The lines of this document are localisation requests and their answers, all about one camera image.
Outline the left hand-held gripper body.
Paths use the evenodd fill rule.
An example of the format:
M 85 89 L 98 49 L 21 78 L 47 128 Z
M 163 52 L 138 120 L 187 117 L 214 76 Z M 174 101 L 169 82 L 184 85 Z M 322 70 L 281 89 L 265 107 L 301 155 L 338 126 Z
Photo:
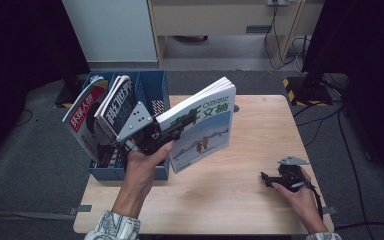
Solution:
M 116 140 L 128 150 L 152 155 L 166 143 L 174 140 L 168 130 L 163 131 L 159 122 L 150 115 L 142 102 L 138 102 L 125 122 Z

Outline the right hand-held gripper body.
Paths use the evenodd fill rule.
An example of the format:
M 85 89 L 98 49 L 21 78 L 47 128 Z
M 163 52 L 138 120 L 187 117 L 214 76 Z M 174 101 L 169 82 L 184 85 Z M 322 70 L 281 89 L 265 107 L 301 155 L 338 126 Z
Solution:
M 303 186 L 310 186 L 311 183 L 302 173 L 302 165 L 309 165 L 307 160 L 289 155 L 278 161 L 278 172 L 280 178 L 274 180 L 274 183 L 283 186 L 291 192 L 298 192 Z

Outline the dark blue cover magazine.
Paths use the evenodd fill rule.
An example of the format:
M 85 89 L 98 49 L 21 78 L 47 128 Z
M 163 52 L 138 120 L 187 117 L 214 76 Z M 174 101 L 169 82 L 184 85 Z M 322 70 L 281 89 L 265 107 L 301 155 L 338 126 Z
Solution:
M 121 132 L 127 119 L 136 106 L 134 82 L 128 75 L 121 75 L 115 91 L 101 114 L 104 122 L 110 127 L 115 137 Z

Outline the snow scene cover magazine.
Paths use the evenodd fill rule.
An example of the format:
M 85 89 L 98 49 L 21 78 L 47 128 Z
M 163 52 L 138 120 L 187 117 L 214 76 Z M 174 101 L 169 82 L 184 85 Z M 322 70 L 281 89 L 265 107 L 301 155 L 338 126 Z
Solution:
M 166 130 L 182 117 L 196 115 L 173 145 L 170 161 L 174 173 L 229 145 L 235 97 L 235 85 L 222 77 L 156 117 L 160 128 Z

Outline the blue plastic file rack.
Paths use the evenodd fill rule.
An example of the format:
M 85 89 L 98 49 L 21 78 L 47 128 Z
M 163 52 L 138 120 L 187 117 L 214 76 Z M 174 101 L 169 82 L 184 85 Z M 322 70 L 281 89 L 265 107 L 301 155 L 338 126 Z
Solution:
M 151 115 L 162 113 L 170 108 L 169 93 L 164 71 L 106 71 L 90 72 L 82 89 L 99 81 L 109 92 L 118 76 L 129 76 L 133 81 L 136 99 L 141 101 Z M 125 158 L 121 150 L 114 149 L 110 160 L 104 165 L 94 160 L 89 165 L 90 173 L 98 181 L 123 180 L 125 175 Z

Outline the portrait cover magazine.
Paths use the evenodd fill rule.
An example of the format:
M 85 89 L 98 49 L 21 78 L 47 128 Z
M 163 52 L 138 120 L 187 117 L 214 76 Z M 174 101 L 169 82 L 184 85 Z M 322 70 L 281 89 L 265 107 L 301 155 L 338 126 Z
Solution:
M 110 137 L 95 118 L 95 113 L 105 99 L 107 90 L 108 81 L 102 76 L 95 75 L 62 119 L 62 123 L 98 168 L 106 168 L 115 153 Z

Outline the person's right hand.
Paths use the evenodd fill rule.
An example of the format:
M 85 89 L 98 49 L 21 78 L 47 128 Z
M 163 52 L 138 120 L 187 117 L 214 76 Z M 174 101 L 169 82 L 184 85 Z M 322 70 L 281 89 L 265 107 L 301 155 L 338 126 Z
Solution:
M 297 192 L 291 192 L 279 183 L 273 183 L 272 186 L 286 199 L 300 219 L 321 219 L 314 194 L 307 186 L 302 186 Z

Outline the person's left hand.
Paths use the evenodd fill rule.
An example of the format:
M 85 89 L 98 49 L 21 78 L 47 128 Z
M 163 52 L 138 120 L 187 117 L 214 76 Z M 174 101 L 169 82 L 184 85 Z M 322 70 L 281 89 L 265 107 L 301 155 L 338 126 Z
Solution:
M 144 200 L 150 192 L 155 175 L 155 167 L 166 159 L 174 142 L 164 144 L 152 155 L 137 151 L 128 154 L 127 172 L 120 193 L 125 201 Z

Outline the black stand with striped tape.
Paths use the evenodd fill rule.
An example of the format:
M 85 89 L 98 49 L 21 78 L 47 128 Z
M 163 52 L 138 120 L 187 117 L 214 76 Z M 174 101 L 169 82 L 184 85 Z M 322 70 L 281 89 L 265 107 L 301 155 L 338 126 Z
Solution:
M 305 77 L 287 77 L 282 81 L 293 106 L 330 106 L 332 98 L 325 86 Z

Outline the black stand base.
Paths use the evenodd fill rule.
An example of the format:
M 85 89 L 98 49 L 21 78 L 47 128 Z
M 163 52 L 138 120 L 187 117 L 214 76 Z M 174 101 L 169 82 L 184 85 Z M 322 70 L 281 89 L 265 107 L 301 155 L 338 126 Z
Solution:
M 64 108 L 67 104 L 72 104 L 82 91 L 85 79 L 86 76 L 81 74 L 73 79 L 64 80 L 63 87 L 55 100 L 55 106 Z

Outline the beige wooden desk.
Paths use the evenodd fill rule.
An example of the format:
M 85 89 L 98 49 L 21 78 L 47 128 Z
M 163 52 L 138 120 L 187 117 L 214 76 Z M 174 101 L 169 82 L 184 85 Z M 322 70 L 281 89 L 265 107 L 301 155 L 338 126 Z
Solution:
M 274 65 L 298 36 L 311 35 L 325 0 L 147 0 L 158 60 L 169 36 L 264 34 Z

